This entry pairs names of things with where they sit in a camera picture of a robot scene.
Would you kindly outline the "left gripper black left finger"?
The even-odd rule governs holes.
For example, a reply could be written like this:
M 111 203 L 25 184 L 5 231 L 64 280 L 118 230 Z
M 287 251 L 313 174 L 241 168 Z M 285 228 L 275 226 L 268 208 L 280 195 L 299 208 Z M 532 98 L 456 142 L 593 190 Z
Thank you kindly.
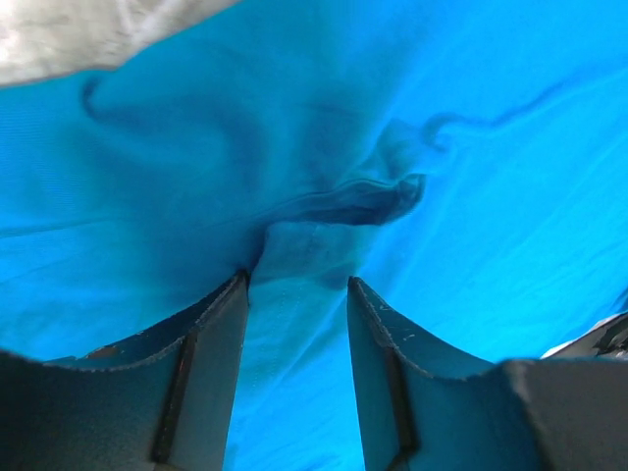
M 248 316 L 238 272 L 82 358 L 1 354 L 5 470 L 219 470 Z

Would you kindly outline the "teal blue t shirt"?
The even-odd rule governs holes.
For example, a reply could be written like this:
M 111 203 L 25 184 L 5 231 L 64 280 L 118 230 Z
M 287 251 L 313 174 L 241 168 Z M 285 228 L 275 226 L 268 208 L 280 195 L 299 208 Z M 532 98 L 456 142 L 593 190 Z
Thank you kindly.
M 346 282 L 488 360 L 627 300 L 623 1 L 243 1 L 1 92 L 1 344 L 250 273 L 231 470 L 359 470 Z

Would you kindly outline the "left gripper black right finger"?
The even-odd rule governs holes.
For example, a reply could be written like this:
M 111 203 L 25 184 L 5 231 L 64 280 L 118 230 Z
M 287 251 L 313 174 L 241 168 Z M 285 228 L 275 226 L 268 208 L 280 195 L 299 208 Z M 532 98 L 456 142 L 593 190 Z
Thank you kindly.
M 367 469 L 626 468 L 625 315 L 545 358 L 494 364 L 420 328 L 354 277 L 347 325 Z

